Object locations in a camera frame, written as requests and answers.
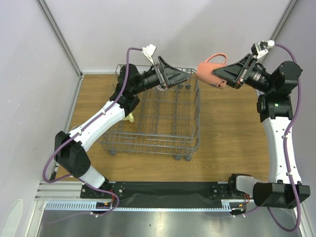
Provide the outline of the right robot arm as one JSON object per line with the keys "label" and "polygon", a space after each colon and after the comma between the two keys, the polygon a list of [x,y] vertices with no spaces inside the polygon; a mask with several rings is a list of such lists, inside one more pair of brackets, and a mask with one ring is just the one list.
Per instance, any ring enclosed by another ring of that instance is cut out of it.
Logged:
{"label": "right robot arm", "polygon": [[246,174],[232,174],[228,195],[239,198],[248,194],[256,206],[293,209],[311,194],[303,185],[296,168],[292,134],[294,122],[290,93],[297,87],[302,69],[293,61],[282,62],[271,74],[255,56],[247,54],[240,61],[216,68],[212,74],[239,89],[246,84],[261,92],[257,112],[263,124],[269,146],[269,180],[263,182]]}

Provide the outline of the beige steel-lined tumbler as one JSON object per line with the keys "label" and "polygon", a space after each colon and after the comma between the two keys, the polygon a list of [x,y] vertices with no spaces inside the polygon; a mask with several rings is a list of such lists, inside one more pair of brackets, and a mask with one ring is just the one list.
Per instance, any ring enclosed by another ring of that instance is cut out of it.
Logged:
{"label": "beige steel-lined tumbler", "polygon": [[80,128],[80,125],[74,126],[73,128],[71,128],[71,129],[69,130],[69,132],[72,132],[73,130],[76,130],[76,129],[78,129],[78,128]]}

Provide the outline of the pink patterned mug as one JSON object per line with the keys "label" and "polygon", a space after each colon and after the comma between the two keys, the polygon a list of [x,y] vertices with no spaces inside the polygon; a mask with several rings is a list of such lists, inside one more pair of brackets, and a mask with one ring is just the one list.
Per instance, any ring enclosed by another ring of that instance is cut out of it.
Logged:
{"label": "pink patterned mug", "polygon": [[[211,59],[215,57],[219,57],[219,56],[224,58],[223,62],[214,63],[210,61]],[[216,53],[210,56],[208,59],[198,64],[197,72],[196,72],[197,79],[212,87],[215,87],[218,89],[224,89],[227,82],[224,79],[221,79],[218,76],[214,75],[213,71],[215,69],[225,67],[226,62],[227,62],[227,56],[224,53]]]}

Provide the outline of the pale yellow mug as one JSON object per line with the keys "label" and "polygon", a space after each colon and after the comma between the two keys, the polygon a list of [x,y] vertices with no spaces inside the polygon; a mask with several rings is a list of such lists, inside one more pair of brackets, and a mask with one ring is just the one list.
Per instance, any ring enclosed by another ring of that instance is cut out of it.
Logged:
{"label": "pale yellow mug", "polygon": [[125,118],[123,118],[123,121],[129,121],[129,122],[134,122],[134,116],[133,113],[130,113],[127,115]]}

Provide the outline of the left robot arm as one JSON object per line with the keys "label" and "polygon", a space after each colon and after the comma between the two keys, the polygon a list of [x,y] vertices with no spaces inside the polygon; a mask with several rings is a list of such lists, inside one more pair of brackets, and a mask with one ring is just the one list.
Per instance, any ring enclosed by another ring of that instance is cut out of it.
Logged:
{"label": "left robot arm", "polygon": [[190,75],[172,67],[158,57],[158,62],[140,73],[134,64],[126,63],[120,69],[118,82],[108,102],[85,123],[69,133],[55,136],[53,158],[68,173],[91,186],[98,198],[108,194],[107,179],[93,167],[87,155],[90,147],[109,128],[131,114],[140,102],[138,94],[160,86],[166,90],[189,79]]}

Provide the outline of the clear glass cup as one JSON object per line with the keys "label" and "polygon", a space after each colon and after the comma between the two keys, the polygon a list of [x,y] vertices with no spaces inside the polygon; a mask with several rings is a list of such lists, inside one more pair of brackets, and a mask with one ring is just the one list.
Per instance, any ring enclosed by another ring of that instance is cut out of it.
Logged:
{"label": "clear glass cup", "polygon": [[168,94],[168,92],[170,92],[171,89],[168,89],[168,88],[162,88],[160,86],[156,86],[155,89],[154,89],[154,93],[155,95],[157,96],[165,96]]}

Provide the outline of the white plastic object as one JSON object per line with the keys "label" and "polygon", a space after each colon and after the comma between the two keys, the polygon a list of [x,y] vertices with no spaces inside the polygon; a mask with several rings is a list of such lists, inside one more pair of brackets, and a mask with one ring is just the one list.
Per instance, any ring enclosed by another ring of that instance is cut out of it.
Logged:
{"label": "white plastic object", "polygon": [[19,198],[7,212],[0,227],[0,237],[14,237],[23,214],[23,199]]}

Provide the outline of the black mounting base plate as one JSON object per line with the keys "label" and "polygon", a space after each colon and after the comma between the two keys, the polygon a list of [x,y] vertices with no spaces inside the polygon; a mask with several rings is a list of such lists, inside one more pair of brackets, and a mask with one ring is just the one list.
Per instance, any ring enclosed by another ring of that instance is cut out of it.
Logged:
{"label": "black mounting base plate", "polygon": [[109,182],[100,187],[119,197],[121,208],[195,209],[220,208],[224,200],[236,200],[237,207],[251,196],[229,188],[227,182]]}

